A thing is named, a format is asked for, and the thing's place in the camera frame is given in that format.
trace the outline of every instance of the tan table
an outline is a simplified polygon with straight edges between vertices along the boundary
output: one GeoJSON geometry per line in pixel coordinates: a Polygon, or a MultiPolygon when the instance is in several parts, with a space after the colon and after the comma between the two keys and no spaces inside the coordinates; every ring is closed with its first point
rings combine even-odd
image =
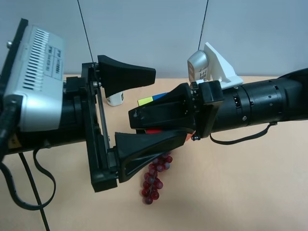
{"type": "MultiPolygon", "coordinates": [[[[245,77],[245,82],[264,78],[245,77]]],[[[108,132],[130,132],[128,110],[137,100],[175,88],[184,79],[157,79],[152,86],[128,90],[124,104],[105,104],[108,132]]],[[[220,140],[254,134],[266,125],[216,133],[220,140]]],[[[280,123],[262,138],[232,146],[210,139],[189,141],[173,152],[170,170],[152,205],[141,202],[144,171],[118,188],[94,193],[85,143],[42,150],[38,159],[56,178],[57,192],[45,212],[52,231],[306,231],[308,230],[308,122],[280,123]]],[[[26,153],[42,201],[52,183],[26,153]]],[[[5,158],[21,198],[36,203],[18,155],[5,158]]],[[[14,204],[0,174],[0,230],[42,231],[38,211],[14,204]]]]}

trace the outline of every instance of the gray wall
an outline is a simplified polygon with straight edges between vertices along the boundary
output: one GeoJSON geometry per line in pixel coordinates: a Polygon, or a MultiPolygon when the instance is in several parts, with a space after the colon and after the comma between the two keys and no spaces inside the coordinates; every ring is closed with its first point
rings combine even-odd
{"type": "MultiPolygon", "coordinates": [[[[206,0],[80,0],[98,54],[187,77],[206,0]]],[[[308,67],[307,0],[209,0],[201,44],[209,41],[239,75],[282,75],[308,67]]],[[[76,0],[0,0],[0,68],[20,18],[66,41],[66,73],[90,62],[76,0]]]]}

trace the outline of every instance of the black strap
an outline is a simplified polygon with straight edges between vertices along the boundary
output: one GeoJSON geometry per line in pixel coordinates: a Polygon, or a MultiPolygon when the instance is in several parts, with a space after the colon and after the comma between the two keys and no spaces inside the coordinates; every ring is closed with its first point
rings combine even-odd
{"type": "Polygon", "coordinates": [[[53,175],[47,171],[46,169],[44,169],[39,163],[38,163],[38,160],[37,160],[37,153],[38,153],[39,149],[36,149],[33,151],[33,159],[34,159],[34,164],[35,164],[35,167],[41,172],[43,173],[44,175],[46,175],[47,177],[49,177],[52,182],[53,182],[53,193],[52,193],[52,196],[51,198],[43,203],[42,205],[31,205],[31,204],[28,204],[26,202],[24,202],[23,200],[21,200],[19,198],[19,196],[17,195],[17,191],[16,191],[16,188],[15,188],[15,183],[14,183],[14,180],[13,180],[13,177],[12,177],[12,174],[10,172],[10,170],[6,167],[6,165],[4,163],[0,163],[0,169],[2,171],[2,173],[4,174],[4,177],[5,177],[5,180],[6,180],[6,183],[8,185],[8,189],[9,189],[9,192],[10,192],[10,195],[11,195],[11,198],[13,199],[13,201],[21,208],[24,208],[24,209],[27,209],[27,210],[40,210],[44,207],[46,207],[53,199],[54,195],[55,195],[55,192],[56,192],[56,181],[53,177],[53,175]]]}
{"type": "Polygon", "coordinates": [[[253,139],[256,139],[256,138],[259,138],[261,136],[264,136],[269,128],[271,126],[274,126],[274,125],[277,125],[277,122],[273,122],[273,123],[269,123],[269,125],[266,127],[266,129],[264,129],[263,131],[255,134],[255,135],[251,135],[251,136],[246,136],[244,138],[241,138],[241,139],[238,139],[238,140],[234,140],[234,141],[218,141],[218,140],[215,140],[213,137],[212,137],[212,134],[210,134],[210,138],[211,138],[211,141],[215,142],[215,143],[218,143],[218,144],[222,144],[222,145],[231,145],[231,144],[236,144],[236,143],[240,143],[240,142],[243,142],[243,141],[248,141],[248,140],[253,140],[253,139]]]}

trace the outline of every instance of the yellow sticker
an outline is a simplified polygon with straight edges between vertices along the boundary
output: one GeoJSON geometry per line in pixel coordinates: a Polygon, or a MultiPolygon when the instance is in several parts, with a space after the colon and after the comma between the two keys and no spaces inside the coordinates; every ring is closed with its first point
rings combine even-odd
{"type": "Polygon", "coordinates": [[[145,105],[145,104],[150,103],[152,101],[153,101],[153,97],[151,96],[151,97],[148,97],[148,98],[138,100],[138,105],[142,106],[142,105],[145,105]]]}
{"type": "Polygon", "coordinates": [[[9,140],[9,149],[13,148],[21,148],[21,144],[16,136],[16,134],[12,135],[12,137],[9,140]]]}

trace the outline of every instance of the grape cluster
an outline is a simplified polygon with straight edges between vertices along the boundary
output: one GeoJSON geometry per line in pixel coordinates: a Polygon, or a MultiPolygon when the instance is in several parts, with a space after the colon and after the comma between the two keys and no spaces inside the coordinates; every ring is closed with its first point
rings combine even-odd
{"type": "Polygon", "coordinates": [[[157,177],[158,172],[162,172],[170,168],[172,157],[170,153],[162,154],[149,165],[149,171],[144,174],[145,182],[143,183],[143,190],[141,194],[144,197],[144,202],[147,205],[153,203],[153,200],[159,198],[158,189],[163,188],[163,183],[157,177]]]}

